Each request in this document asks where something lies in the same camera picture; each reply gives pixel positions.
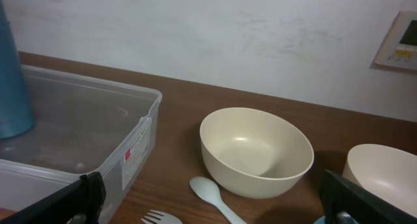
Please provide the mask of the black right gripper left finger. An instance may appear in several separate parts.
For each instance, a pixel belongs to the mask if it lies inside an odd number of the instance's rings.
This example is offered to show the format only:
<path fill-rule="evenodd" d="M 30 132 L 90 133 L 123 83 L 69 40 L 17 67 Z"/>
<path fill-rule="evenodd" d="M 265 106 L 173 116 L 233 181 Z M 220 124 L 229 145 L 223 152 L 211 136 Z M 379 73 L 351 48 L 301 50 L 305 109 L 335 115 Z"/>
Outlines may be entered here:
<path fill-rule="evenodd" d="M 98 224 L 105 199 L 102 175 L 93 172 L 6 217 L 1 224 Z"/>

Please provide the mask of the blue cup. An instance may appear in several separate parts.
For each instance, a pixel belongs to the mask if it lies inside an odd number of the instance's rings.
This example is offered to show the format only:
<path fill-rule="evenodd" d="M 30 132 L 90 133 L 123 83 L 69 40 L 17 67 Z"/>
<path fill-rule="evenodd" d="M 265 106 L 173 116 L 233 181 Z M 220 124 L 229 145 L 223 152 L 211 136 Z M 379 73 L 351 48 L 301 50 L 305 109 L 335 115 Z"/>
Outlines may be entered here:
<path fill-rule="evenodd" d="M 1 23 L 1 138 L 21 135 L 35 118 L 10 24 Z"/>

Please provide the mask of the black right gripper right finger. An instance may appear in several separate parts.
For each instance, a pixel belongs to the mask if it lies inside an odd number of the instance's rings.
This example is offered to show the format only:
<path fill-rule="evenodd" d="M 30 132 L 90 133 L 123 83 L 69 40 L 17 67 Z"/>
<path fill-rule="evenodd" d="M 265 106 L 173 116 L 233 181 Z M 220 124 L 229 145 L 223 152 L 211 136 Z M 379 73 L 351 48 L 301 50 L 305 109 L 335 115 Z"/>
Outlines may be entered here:
<path fill-rule="evenodd" d="M 416 224 L 412 215 L 327 169 L 323 173 L 319 197 L 325 224 Z"/>

